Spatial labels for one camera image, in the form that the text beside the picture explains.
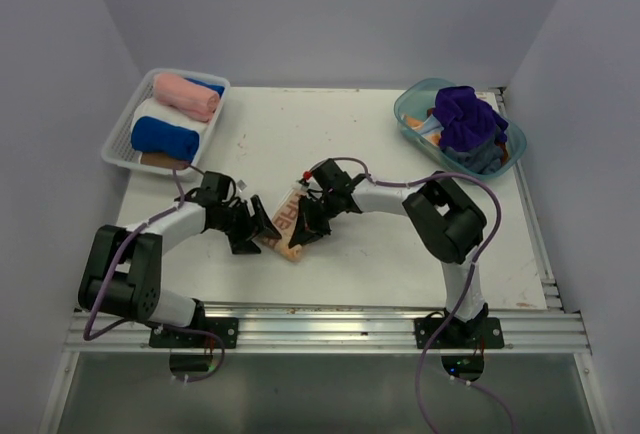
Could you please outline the orange blue printed towel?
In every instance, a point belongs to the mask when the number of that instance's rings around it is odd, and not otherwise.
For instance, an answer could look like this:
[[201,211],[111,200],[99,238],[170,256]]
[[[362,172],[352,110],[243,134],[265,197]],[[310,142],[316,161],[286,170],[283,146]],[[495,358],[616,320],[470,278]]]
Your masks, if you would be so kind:
[[305,196],[306,190],[304,188],[292,187],[271,217],[271,222],[280,233],[281,238],[269,239],[261,237],[259,239],[263,246],[273,250],[289,262],[298,262],[303,256],[303,247],[300,244],[290,247],[289,243],[298,220],[299,200]]

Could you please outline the royal blue towel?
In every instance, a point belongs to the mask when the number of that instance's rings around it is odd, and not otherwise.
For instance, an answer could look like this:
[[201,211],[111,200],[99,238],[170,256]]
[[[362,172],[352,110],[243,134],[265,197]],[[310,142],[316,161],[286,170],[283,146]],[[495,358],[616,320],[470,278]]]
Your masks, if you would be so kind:
[[191,162],[199,150],[200,136],[195,131],[143,117],[131,132],[131,145],[142,153],[162,152],[174,159]]

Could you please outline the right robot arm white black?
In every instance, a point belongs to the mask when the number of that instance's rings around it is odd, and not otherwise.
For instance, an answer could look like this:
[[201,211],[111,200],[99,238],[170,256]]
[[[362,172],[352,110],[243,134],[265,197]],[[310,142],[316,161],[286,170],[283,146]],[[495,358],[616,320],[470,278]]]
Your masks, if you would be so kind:
[[343,213],[385,213],[411,222],[422,244],[442,266],[446,288],[445,323],[451,343],[468,346],[481,334],[479,320],[488,308],[475,277],[487,218],[455,182],[455,173],[437,171],[408,183],[374,181],[366,173],[350,176],[334,159],[327,159],[303,175],[314,181],[317,194],[298,203],[291,248],[311,244],[331,233],[330,221]]

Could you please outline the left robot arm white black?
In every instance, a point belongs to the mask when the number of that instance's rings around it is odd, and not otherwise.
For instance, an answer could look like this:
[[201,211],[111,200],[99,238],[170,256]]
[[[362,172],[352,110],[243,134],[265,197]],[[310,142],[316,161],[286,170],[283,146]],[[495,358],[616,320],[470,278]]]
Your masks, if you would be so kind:
[[97,230],[78,291],[80,307],[89,312],[85,340],[133,321],[172,329],[185,346],[201,344],[208,333],[202,303],[162,287],[164,255],[208,230],[223,233],[234,255],[259,254],[257,238],[281,239],[260,197],[241,198],[230,176],[206,171],[198,187],[176,186],[179,196],[166,210]]

